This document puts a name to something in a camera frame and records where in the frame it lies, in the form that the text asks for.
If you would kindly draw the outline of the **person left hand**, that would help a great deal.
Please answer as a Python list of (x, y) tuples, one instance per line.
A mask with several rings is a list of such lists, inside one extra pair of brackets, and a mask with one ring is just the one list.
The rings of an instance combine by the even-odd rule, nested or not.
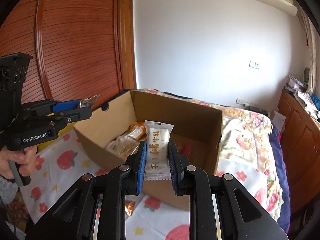
[(20, 165), (19, 173), (24, 176), (31, 176), (36, 166), (37, 147), (31, 146), (24, 149), (25, 153), (21, 151), (10, 151), (6, 146), (3, 146), (0, 152), (1, 176), (6, 179), (14, 179), (14, 175), (9, 166), (9, 161), (13, 161)]

